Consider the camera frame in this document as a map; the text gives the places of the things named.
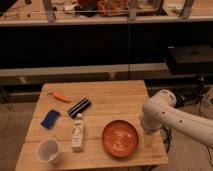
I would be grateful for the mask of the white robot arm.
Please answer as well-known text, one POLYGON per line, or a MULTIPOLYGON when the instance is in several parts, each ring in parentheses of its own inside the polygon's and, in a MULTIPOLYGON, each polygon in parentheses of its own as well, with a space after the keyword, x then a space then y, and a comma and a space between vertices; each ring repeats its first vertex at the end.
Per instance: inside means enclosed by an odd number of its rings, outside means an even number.
POLYGON ((152 134, 165 124, 213 149, 213 120, 178 110, 176 103, 176 96, 166 89, 148 98, 142 105, 143 130, 152 134))

